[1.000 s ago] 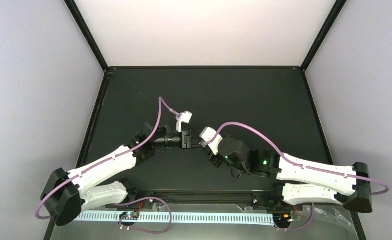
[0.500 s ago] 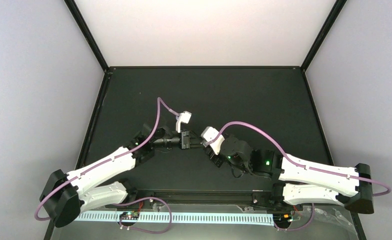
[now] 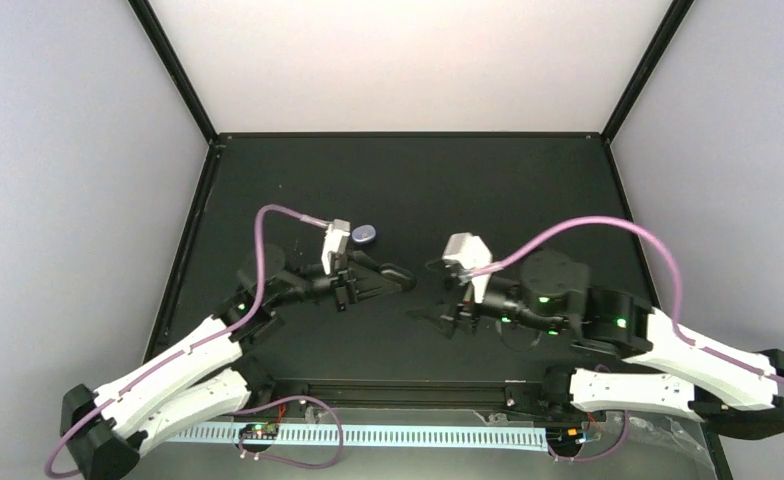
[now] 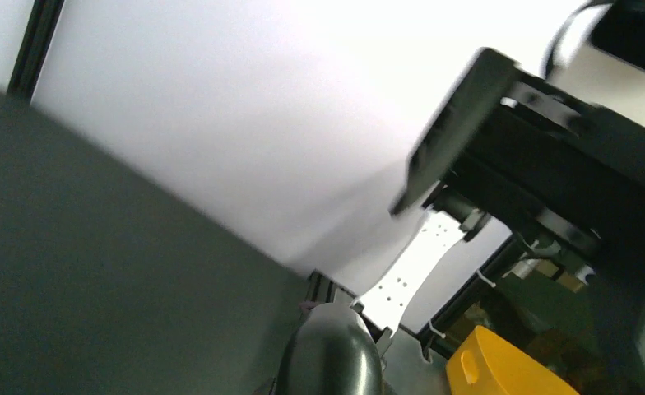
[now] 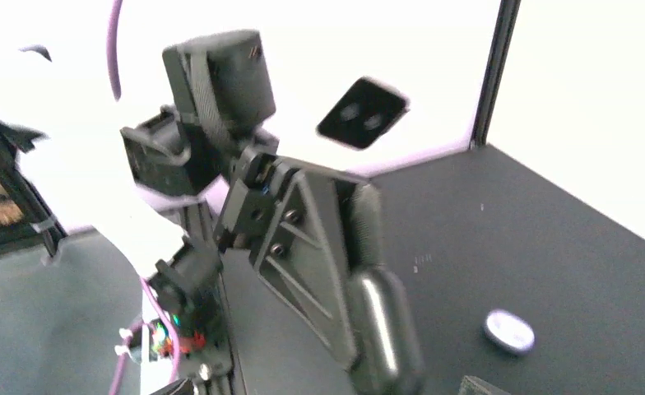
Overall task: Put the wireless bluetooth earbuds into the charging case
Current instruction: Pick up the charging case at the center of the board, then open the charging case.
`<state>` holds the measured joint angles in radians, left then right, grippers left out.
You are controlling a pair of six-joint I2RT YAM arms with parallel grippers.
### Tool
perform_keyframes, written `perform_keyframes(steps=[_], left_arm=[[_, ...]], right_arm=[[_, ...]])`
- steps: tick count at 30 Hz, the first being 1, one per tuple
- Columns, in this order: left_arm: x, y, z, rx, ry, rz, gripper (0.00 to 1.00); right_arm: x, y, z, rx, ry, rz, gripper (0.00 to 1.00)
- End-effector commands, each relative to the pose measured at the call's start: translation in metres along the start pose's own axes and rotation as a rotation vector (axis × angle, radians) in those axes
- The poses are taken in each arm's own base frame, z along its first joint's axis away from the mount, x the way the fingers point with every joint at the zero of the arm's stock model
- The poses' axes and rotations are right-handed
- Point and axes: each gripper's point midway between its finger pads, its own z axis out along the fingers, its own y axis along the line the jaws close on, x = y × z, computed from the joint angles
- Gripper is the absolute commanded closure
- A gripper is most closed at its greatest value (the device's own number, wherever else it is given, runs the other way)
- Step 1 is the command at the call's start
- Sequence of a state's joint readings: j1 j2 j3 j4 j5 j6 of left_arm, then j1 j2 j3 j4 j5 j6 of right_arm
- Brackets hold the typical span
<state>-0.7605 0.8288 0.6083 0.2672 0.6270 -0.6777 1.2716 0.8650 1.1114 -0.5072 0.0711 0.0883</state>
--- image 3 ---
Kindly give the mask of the black earbud charging case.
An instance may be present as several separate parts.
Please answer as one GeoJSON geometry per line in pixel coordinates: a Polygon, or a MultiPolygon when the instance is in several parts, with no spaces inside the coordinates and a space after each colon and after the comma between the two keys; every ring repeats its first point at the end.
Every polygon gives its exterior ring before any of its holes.
{"type": "Polygon", "coordinates": [[[395,284],[402,292],[410,291],[417,285],[416,277],[403,267],[392,263],[380,265],[381,276],[390,284],[395,284]]]}

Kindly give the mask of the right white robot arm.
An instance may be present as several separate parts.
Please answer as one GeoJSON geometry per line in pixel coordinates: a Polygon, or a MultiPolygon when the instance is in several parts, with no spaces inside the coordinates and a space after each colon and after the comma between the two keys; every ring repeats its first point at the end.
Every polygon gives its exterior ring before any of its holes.
{"type": "Polygon", "coordinates": [[[658,413],[703,422],[717,434],[761,440],[784,433],[784,352],[743,352],[688,329],[629,294],[594,287],[587,265],[538,249],[517,279],[474,279],[453,304],[411,311],[445,337],[474,333],[483,320],[563,336],[579,350],[633,366],[606,373],[551,366],[534,390],[536,412],[569,423],[607,410],[658,413]]]}

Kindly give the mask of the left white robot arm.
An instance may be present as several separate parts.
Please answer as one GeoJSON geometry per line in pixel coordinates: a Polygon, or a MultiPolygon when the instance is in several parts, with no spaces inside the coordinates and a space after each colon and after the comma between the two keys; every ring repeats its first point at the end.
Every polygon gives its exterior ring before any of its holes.
{"type": "Polygon", "coordinates": [[[235,293],[191,333],[129,374],[63,397],[60,436],[85,479],[121,479],[154,447],[213,417],[269,399],[271,377],[251,352],[284,324],[278,308],[326,299],[335,309],[409,291],[415,277],[344,248],[331,268],[293,268],[267,244],[237,276],[235,293]]]}

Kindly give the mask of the lavender earbud charging case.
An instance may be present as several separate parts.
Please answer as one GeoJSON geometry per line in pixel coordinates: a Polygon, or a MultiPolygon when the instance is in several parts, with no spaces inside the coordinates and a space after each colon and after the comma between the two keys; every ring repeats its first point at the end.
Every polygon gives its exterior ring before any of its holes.
{"type": "Polygon", "coordinates": [[[357,245],[367,245],[377,238],[377,229],[371,224],[357,226],[351,232],[351,239],[357,245]]]}

